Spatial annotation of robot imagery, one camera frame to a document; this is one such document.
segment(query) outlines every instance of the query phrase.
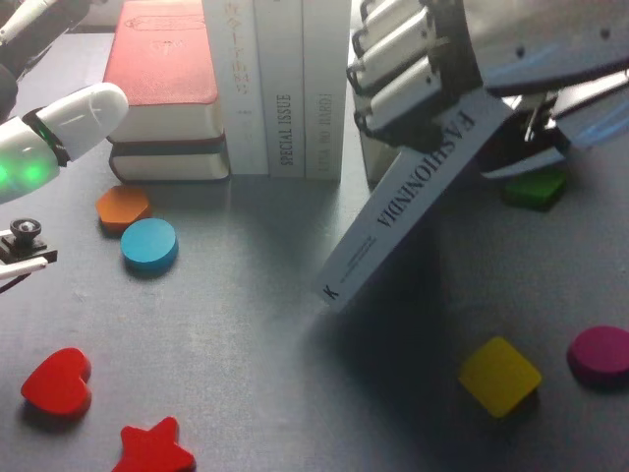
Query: shape block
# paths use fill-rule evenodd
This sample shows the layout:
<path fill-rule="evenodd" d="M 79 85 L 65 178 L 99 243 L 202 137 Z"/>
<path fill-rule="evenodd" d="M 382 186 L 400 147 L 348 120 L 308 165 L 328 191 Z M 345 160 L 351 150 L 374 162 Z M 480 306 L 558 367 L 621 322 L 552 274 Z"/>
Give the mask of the shape block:
<path fill-rule="evenodd" d="M 105 229 L 122 234 L 136 221 L 150 217 L 150 204 L 143 189 L 118 185 L 96 202 L 98 216 Z"/>
<path fill-rule="evenodd" d="M 22 396 L 40 410 L 56 416 L 76 418 L 91 403 L 86 382 L 91 365 L 79 349 L 67 347 L 43 361 L 22 385 Z"/>
<path fill-rule="evenodd" d="M 459 381 L 494 418 L 502 418 L 533 392 L 540 372 L 502 337 L 476 351 L 461 368 Z"/>
<path fill-rule="evenodd" d="M 619 327 L 595 326 L 570 345 L 568 365 L 582 384 L 600 387 L 629 383 L 629 332 Z"/>
<path fill-rule="evenodd" d="M 126 426 L 120 433 L 122 458 L 112 472 L 189 472 L 195 457 L 177 444 L 179 425 L 164 418 L 148 431 Z"/>
<path fill-rule="evenodd" d="M 122 235 L 120 248 L 128 266 L 161 271 L 170 267 L 179 251 L 175 228 L 159 218 L 135 222 Z"/>
<path fill-rule="evenodd" d="M 559 200 L 565 185 L 566 175 L 561 170 L 542 169 L 510 180 L 502 189 L 502 199 L 515 207 L 544 211 Z"/>

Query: gray table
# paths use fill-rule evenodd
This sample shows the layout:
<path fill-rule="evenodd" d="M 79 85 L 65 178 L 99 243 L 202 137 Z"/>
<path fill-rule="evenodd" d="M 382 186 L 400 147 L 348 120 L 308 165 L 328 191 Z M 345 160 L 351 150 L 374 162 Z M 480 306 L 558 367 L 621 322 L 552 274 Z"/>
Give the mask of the gray table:
<path fill-rule="evenodd" d="M 110 41 L 62 38 L 16 111 L 99 81 Z M 111 470 L 125 425 L 168 415 L 199 471 L 627 470 L 629 394 L 580 388 L 564 361 L 581 329 L 629 326 L 627 144 L 571 163 L 548 214 L 503 206 L 471 169 L 339 315 L 309 284 L 369 194 L 349 115 L 340 186 L 149 188 L 180 238 L 154 279 L 127 273 L 98 227 L 94 203 L 116 184 L 99 145 L 0 207 L 0 227 L 39 219 L 60 258 L 0 297 L 0 470 Z M 456 381 L 494 334 L 544 376 L 500 423 Z M 22 382 L 71 345 L 93 366 L 91 408 L 73 428 L 34 421 Z"/>

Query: yellow block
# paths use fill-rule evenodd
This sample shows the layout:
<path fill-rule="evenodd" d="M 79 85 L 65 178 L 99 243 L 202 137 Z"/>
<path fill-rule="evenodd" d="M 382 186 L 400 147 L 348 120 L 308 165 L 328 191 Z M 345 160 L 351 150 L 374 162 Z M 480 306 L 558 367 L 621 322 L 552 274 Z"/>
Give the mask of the yellow block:
<path fill-rule="evenodd" d="M 542 381 L 540 372 L 502 337 L 476 351 L 459 381 L 494 418 L 506 416 Z"/>

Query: red heart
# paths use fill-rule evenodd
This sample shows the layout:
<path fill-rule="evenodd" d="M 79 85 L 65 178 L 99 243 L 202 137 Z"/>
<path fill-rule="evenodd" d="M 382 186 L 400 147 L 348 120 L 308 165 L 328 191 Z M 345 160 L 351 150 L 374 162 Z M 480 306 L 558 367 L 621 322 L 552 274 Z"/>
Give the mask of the red heart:
<path fill-rule="evenodd" d="M 91 366 L 86 355 L 75 347 L 52 354 L 30 374 L 22 385 L 22 396 L 51 415 L 78 417 L 91 404 L 86 382 Z"/>

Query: green light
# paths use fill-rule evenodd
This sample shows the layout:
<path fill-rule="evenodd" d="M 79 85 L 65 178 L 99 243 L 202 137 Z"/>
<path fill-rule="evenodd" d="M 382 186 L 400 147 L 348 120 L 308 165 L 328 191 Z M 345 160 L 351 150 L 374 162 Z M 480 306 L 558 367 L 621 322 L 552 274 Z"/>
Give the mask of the green light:
<path fill-rule="evenodd" d="M 24 178 L 29 185 L 37 186 L 46 180 L 46 170 L 42 165 L 32 164 L 24 170 Z"/>

